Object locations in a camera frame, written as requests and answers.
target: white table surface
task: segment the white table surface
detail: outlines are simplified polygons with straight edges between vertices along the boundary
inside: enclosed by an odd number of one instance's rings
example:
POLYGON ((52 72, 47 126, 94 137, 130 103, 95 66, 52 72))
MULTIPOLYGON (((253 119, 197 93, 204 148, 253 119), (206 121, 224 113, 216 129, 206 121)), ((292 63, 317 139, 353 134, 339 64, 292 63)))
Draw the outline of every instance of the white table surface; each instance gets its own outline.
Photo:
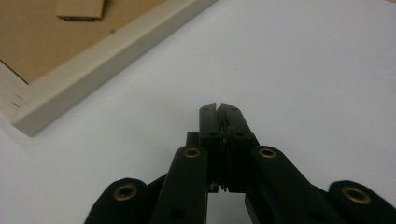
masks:
MULTIPOLYGON (((0 222, 83 223, 113 181, 166 173, 221 102, 312 184, 396 206, 396 4, 219 0, 35 137, 0 117, 0 222)), ((244 196, 210 195, 207 223, 251 223, 244 196)))

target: white wooden edge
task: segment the white wooden edge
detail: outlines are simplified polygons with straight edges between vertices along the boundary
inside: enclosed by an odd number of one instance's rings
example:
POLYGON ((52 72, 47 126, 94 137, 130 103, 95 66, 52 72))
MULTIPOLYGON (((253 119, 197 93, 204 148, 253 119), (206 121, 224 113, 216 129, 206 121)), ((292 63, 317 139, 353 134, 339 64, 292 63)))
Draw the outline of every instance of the white wooden edge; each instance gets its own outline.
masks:
POLYGON ((167 0, 30 85, 1 66, 0 109, 17 129, 34 135, 215 1, 167 0))

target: metal rivet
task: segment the metal rivet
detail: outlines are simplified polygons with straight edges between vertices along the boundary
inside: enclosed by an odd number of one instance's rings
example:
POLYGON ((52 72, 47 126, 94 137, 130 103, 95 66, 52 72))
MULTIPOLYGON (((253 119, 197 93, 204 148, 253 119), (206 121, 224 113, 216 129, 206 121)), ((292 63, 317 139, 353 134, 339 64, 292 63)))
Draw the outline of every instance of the metal rivet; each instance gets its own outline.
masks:
POLYGON ((271 148, 262 148, 259 150, 259 154, 267 159, 272 159, 276 157, 276 152, 271 148))
POLYGON ((137 186, 133 183, 124 184, 116 188, 113 193, 115 200, 122 202, 132 199, 137 194, 137 186))
POLYGON ((201 155, 201 151, 198 148, 190 147, 184 150, 184 156, 188 158, 195 158, 201 155))
POLYGON ((368 204, 372 201, 371 197, 361 189, 347 186, 343 187, 341 191, 343 192, 344 196, 354 203, 368 204))

